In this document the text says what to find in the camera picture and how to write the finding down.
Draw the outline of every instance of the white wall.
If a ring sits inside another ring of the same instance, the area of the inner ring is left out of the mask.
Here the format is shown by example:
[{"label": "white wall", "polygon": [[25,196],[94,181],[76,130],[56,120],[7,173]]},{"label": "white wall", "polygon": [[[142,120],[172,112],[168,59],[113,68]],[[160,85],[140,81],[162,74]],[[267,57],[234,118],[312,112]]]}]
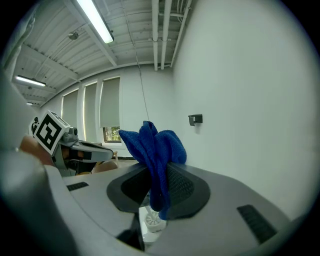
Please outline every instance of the white wall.
[{"label": "white wall", "polygon": [[[158,131],[175,130],[176,120],[174,112],[174,89],[172,69],[154,71],[153,65],[141,65],[142,83],[148,110],[149,119],[155,124]],[[104,146],[118,151],[118,156],[131,157],[124,143],[104,143],[103,130],[100,124],[100,97],[102,92],[103,80],[120,76],[119,88],[119,114],[120,128],[127,131],[138,132],[143,124],[147,121],[147,112],[142,92],[139,69],[137,66],[119,68],[107,71],[98,75],[94,75],[79,83],[70,86],[68,89],[59,93],[47,104],[45,104],[40,112],[41,116],[47,110],[54,111],[61,115],[62,97],[71,91],[79,88],[78,106],[77,106],[77,124],[78,136],[84,140],[83,131],[83,99],[84,86],[89,83],[97,82],[96,102],[95,102],[95,121],[96,134],[98,142]]]},{"label": "white wall", "polygon": [[277,3],[198,1],[174,65],[187,164],[245,183],[291,219],[305,213],[319,185],[316,61]]}]

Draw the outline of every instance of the black baseboard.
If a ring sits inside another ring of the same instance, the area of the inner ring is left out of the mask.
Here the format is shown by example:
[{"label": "black baseboard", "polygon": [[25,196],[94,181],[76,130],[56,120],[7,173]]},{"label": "black baseboard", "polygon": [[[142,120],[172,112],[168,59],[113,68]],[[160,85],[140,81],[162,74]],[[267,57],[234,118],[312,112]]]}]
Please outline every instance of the black baseboard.
[{"label": "black baseboard", "polygon": [[126,157],[126,156],[118,156],[118,159],[119,160],[135,160],[132,156],[131,157],[130,156],[128,156],[128,157]]}]

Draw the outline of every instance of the roller shade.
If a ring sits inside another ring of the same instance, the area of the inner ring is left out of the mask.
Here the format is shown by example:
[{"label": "roller shade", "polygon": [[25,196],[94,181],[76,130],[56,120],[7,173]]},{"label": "roller shade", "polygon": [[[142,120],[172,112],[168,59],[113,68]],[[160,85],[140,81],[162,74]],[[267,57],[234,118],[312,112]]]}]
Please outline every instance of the roller shade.
[{"label": "roller shade", "polygon": [[96,102],[97,84],[91,84],[85,87],[84,91],[84,133],[87,142],[97,142],[96,120],[95,120],[95,102]]},{"label": "roller shade", "polygon": [[106,80],[102,85],[100,127],[119,127],[120,78]]},{"label": "roller shade", "polygon": [[78,90],[63,97],[62,119],[72,127],[77,127],[77,98]]}]

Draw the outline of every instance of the ceiling light fixture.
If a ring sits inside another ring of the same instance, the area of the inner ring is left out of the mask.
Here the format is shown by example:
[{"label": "ceiling light fixture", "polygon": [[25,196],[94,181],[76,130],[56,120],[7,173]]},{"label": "ceiling light fixture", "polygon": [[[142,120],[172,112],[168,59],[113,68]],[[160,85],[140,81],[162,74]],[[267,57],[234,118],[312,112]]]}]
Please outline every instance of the ceiling light fixture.
[{"label": "ceiling light fixture", "polygon": [[108,44],[114,41],[114,37],[111,34],[107,24],[101,18],[95,4],[92,0],[77,0],[81,8],[83,9],[84,13],[89,18],[90,22],[99,33],[102,40]]},{"label": "ceiling light fixture", "polygon": [[37,86],[46,86],[46,84],[44,82],[39,82],[35,79],[30,79],[30,78],[27,78],[27,77],[24,77],[22,75],[17,75],[15,77],[17,80],[20,80],[20,81],[23,81],[23,82],[27,82],[27,83],[30,83],[30,84],[33,84],[33,85],[37,85]]}]

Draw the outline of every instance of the blue cloth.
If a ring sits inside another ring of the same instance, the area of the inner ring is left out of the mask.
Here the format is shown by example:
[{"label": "blue cloth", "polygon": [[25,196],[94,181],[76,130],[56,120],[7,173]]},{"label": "blue cloth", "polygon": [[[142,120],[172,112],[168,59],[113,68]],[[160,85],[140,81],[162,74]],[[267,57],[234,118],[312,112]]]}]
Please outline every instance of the blue cloth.
[{"label": "blue cloth", "polygon": [[172,130],[158,132],[150,121],[143,121],[139,133],[119,130],[131,155],[142,164],[146,164],[151,174],[150,206],[166,220],[170,208],[170,196],[167,184],[167,163],[184,164],[187,153],[178,136]]}]

